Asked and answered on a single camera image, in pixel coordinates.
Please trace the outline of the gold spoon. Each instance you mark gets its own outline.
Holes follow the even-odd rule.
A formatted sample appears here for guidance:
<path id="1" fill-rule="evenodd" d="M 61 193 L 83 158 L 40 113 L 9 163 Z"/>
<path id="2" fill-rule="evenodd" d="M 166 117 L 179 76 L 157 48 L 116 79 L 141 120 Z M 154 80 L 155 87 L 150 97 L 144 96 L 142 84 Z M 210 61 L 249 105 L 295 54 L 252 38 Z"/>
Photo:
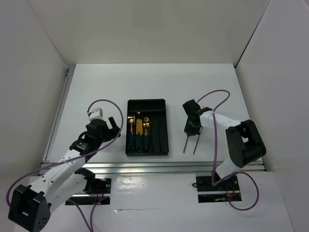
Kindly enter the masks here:
<path id="1" fill-rule="evenodd" d="M 129 147 L 130 149 L 134 149 L 135 141 L 134 141 L 134 130 L 133 126 L 135 125 L 135 116 L 133 114 L 128 115 L 127 117 L 128 123 L 130 124 L 130 139 L 129 139 Z"/>

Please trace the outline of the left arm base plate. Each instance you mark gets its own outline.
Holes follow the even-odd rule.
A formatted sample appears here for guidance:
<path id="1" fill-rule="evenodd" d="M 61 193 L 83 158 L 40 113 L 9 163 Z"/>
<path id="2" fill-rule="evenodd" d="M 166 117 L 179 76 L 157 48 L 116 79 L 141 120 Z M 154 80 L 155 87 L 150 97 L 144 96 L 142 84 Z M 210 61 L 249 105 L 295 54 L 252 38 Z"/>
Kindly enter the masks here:
<path id="1" fill-rule="evenodd" d="M 90 190 L 81 191 L 70 197 L 70 200 L 78 205 L 109 205 L 111 201 L 110 193 L 112 187 L 111 178 L 96 179 Z"/>

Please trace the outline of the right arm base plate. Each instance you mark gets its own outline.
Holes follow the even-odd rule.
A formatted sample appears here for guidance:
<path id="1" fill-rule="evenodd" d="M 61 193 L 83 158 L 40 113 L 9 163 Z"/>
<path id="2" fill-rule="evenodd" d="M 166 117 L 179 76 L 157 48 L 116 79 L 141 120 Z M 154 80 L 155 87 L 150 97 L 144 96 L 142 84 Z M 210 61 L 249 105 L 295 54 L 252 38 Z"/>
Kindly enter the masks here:
<path id="1" fill-rule="evenodd" d="M 197 176 L 192 187 L 197 189 L 199 203 L 220 203 L 228 202 L 229 197 L 232 202 L 241 202 L 239 183 L 236 176 L 213 186 L 211 176 Z"/>

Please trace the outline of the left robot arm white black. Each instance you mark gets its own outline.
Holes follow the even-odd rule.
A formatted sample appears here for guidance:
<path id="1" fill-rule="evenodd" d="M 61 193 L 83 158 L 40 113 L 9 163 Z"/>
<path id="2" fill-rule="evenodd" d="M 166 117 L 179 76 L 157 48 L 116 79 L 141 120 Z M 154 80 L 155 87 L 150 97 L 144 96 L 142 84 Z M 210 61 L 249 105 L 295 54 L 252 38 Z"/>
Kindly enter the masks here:
<path id="1" fill-rule="evenodd" d="M 102 117 L 93 118 L 61 159 L 42 177 L 28 186 L 20 184 L 12 195 L 8 219 L 29 232 L 40 232 L 61 204 L 78 192 L 92 193 L 106 182 L 83 166 L 97 153 L 102 143 L 118 137 L 120 128 L 113 117 L 111 127 Z"/>

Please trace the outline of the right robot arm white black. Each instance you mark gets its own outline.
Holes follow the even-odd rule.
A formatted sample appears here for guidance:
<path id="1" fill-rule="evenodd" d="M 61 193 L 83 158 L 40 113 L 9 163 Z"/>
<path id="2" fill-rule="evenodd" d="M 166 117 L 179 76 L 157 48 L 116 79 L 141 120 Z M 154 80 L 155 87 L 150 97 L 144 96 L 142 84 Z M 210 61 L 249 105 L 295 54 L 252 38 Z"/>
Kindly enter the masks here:
<path id="1" fill-rule="evenodd" d="M 227 179 L 239 174 L 241 169 L 251 162 L 263 157 L 267 150 L 260 133 L 252 120 L 239 121 L 214 112 L 211 108 L 201 106 L 195 100 L 183 104 L 187 115 L 184 132 L 187 137 L 200 135 L 203 129 L 212 129 L 215 137 L 215 152 L 218 151 L 218 133 L 226 136 L 228 156 L 219 166 L 214 157 L 211 172 L 211 185 L 222 189 Z"/>

